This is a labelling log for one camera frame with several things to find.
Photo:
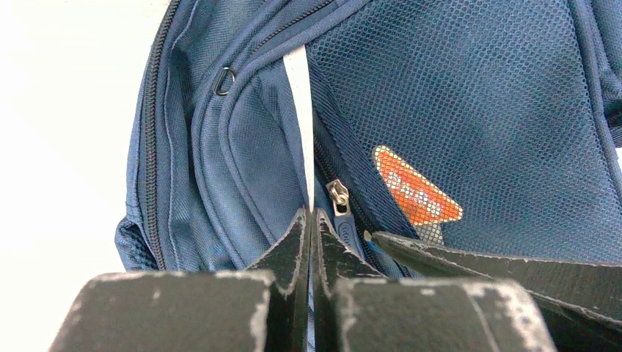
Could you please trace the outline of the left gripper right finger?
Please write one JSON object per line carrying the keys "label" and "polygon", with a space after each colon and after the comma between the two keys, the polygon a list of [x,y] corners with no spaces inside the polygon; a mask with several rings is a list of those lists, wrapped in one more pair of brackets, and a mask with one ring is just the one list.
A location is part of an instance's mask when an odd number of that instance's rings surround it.
{"label": "left gripper right finger", "polygon": [[533,300],[508,280],[400,279],[346,247],[312,216],[317,351],[553,351]]}

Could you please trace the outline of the navy blue backpack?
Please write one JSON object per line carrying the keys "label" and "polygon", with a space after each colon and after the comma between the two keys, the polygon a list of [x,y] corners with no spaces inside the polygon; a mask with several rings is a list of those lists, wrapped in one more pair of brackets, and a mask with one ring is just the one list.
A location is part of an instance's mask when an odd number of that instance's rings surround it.
{"label": "navy blue backpack", "polygon": [[463,208],[455,249],[621,261],[619,1],[172,1],[128,155],[128,270],[243,269],[307,200],[283,56],[306,48],[315,203],[417,230],[373,163],[393,150]]}

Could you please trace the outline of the orange triangular card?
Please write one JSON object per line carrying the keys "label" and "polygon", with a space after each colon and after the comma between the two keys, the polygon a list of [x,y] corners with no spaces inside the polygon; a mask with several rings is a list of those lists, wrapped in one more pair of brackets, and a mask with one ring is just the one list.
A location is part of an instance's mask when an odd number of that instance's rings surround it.
{"label": "orange triangular card", "polygon": [[414,226],[443,224],[463,217],[463,208],[385,145],[372,151],[385,186]]}

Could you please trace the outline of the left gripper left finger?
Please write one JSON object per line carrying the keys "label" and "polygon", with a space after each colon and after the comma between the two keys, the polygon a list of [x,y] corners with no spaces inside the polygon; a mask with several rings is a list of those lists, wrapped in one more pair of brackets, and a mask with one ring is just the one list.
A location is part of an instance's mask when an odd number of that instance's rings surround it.
{"label": "left gripper left finger", "polygon": [[243,271],[101,274],[83,286],[52,351],[304,351],[311,215]]}

